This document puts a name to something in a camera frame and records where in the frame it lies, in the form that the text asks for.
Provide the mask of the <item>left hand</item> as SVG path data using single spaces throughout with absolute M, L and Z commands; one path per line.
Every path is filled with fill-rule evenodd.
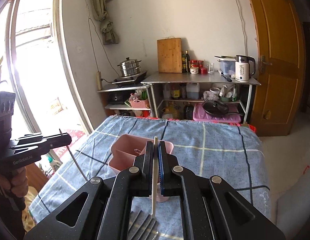
M 16 197 L 22 198 L 28 193 L 26 168 L 19 168 L 16 172 L 17 173 L 11 179 L 7 179 L 0 174 L 0 194 L 4 195 L 6 192 L 10 191 Z

